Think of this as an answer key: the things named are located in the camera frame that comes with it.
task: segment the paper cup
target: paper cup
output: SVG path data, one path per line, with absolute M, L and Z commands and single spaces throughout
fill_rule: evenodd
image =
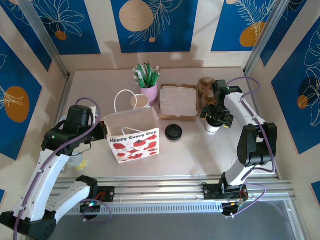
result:
M 216 123 L 211 118 L 207 117 L 205 121 L 205 130 L 208 134 L 212 135 L 215 134 L 222 125 L 222 123 Z
M 74 167 L 77 171 L 81 171 L 87 166 L 87 159 L 82 154 L 78 154 L 78 151 L 72 153 L 68 160 L 68 165 Z
M 149 100 L 146 95 L 136 94 L 135 96 L 133 96 L 130 101 L 132 107 L 135 107 L 136 99 L 138 101 L 138 103 L 135 107 L 136 109 L 143 109 L 143 108 L 150 107 Z

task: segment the pink cup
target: pink cup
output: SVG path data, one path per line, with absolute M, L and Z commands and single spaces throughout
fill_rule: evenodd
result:
M 146 95 L 149 100 L 150 106 L 154 105 L 158 100 L 158 83 L 150 88 L 140 87 L 140 93 Z

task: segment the black round cap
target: black round cap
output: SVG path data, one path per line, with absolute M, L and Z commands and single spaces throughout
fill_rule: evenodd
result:
M 211 126 L 211 127 L 215 127 L 215 128 L 219 128 L 223 125 L 222 122 L 218 122 L 218 121 L 215 121 L 213 118 L 207 116 L 206 117 L 206 122 Z
M 182 136 L 182 129 L 176 124 L 171 124 L 166 127 L 165 136 L 171 141 L 177 141 Z

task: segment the cardboard box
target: cardboard box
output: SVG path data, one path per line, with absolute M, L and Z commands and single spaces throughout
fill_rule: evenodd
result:
M 195 85 L 188 85 L 188 84 L 183 84 L 183 85 L 177 85 L 177 84 L 161 84 L 161 89 L 163 87 L 177 87 L 177 88 L 187 88 L 187 89 L 196 89 L 196 112 L 199 112 L 199 99 L 198 99 L 198 87 Z M 198 118 L 198 114 L 195 116 L 174 116 L 174 115 L 166 115 L 166 114 L 161 114 L 161 103 L 159 104 L 159 118 L 162 120 L 178 120 L 178 121 L 190 121 L 190 122 L 195 122 Z

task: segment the white table surface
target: white table surface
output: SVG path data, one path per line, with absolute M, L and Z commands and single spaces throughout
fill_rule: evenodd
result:
M 160 84 L 189 84 L 197 85 L 198 80 L 212 77 L 216 80 L 230 80 L 243 77 L 241 68 L 201 68 L 201 69 L 164 69 L 161 71 Z M 235 85 L 247 93 L 248 86 L 245 81 L 239 80 Z M 92 98 L 101 108 L 102 117 L 114 113 L 114 98 L 116 94 L 128 89 L 139 93 L 139 86 L 133 80 L 131 70 L 101 70 L 77 71 L 73 78 L 65 108 L 67 114 L 70 106 L 81 97 Z M 118 97 L 118 111 L 131 109 L 131 94 L 122 93 Z M 83 100 L 81 105 L 90 107 L 88 101 Z M 159 103 L 154 105 L 159 110 Z M 221 128 L 215 135 L 209 135 L 205 128 L 205 121 L 197 119 L 196 122 L 160 120 L 160 154 L 135 161 L 118 164 L 106 140 L 92 143 L 92 149 L 84 153 L 87 167 L 76 171 L 67 167 L 60 174 L 61 178 L 87 175 L 91 177 L 152 177 L 152 176 L 189 176 L 189 175 L 221 175 L 227 171 L 237 160 L 237 145 L 242 127 L 233 121 L 232 128 Z M 178 124 L 182 128 L 182 138 L 177 142 L 169 141 L 165 136 L 165 129 L 170 124 Z M 81 152 L 87 149 L 82 145 L 77 149 Z

